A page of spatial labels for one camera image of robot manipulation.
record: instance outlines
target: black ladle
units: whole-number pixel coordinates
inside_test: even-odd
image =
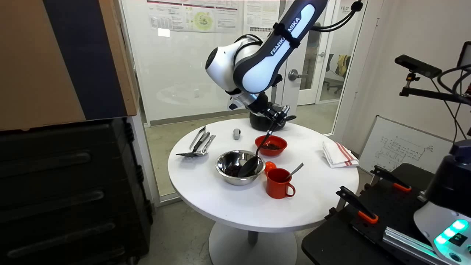
[[[286,117],[285,120],[286,121],[291,121],[291,120],[294,120],[295,118],[296,118],[296,116],[291,115],[291,116]],[[252,172],[254,172],[255,169],[257,169],[257,166],[259,164],[259,151],[260,151],[260,148],[267,141],[268,137],[270,137],[270,135],[273,133],[273,131],[276,129],[276,127],[278,127],[278,125],[276,123],[273,123],[271,125],[270,129],[267,132],[267,135],[265,136],[265,138],[263,138],[262,143],[257,148],[257,151],[255,152],[255,156],[250,158],[249,160],[247,160],[247,162],[245,162],[245,164],[240,168],[239,173],[237,173],[238,178],[247,177]]]

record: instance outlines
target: cardboard box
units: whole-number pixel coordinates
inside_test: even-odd
[[[0,130],[136,114],[113,0],[0,3]]]

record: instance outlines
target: black pot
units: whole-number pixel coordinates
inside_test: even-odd
[[[277,111],[281,111],[282,109],[281,106],[274,106],[273,108],[276,109]],[[250,125],[252,125],[252,128],[258,131],[267,131],[270,128],[271,123],[272,123],[268,118],[255,115],[252,112],[249,114],[249,119],[250,119]],[[283,121],[281,126],[276,127],[275,132],[281,130],[285,124],[286,124],[286,121]]]

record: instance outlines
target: black cabinet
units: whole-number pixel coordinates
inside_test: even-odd
[[[113,264],[149,251],[152,209],[123,119],[0,132],[0,264]]]

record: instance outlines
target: orange mug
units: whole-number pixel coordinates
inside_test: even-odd
[[[291,177],[286,178],[290,173],[286,169],[274,168],[267,174],[267,194],[275,199],[293,197],[296,189],[290,184]],[[293,194],[288,194],[288,187],[291,187]]]

